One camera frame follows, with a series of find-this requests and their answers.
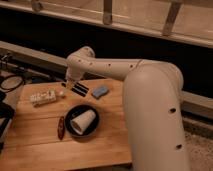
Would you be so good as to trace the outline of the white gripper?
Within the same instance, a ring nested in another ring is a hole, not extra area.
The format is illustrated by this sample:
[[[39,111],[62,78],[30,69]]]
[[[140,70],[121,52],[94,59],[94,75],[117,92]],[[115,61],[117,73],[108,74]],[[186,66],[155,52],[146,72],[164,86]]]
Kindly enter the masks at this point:
[[[87,94],[87,92],[84,92],[84,91],[81,91],[81,90],[79,90],[79,89],[74,88],[74,85],[75,85],[75,84],[76,84],[77,86],[81,87],[82,89],[85,89],[85,90],[89,91],[89,88],[88,88],[88,87],[84,86],[83,84],[76,83],[76,81],[73,80],[73,79],[68,79],[68,80],[66,81],[66,88],[67,88],[67,89],[71,89],[71,91],[73,91],[74,93],[76,93],[76,94],[78,94],[78,95],[80,95],[80,96],[82,96],[82,97],[85,97],[86,94]]]

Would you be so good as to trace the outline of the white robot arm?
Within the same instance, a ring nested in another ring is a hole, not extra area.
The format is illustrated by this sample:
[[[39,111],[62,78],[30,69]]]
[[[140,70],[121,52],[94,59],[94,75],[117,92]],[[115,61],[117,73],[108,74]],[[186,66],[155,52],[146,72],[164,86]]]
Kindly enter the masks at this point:
[[[181,116],[183,76],[177,66],[147,59],[98,59],[88,46],[71,53],[66,63],[71,82],[86,72],[123,82],[134,171],[190,171]]]

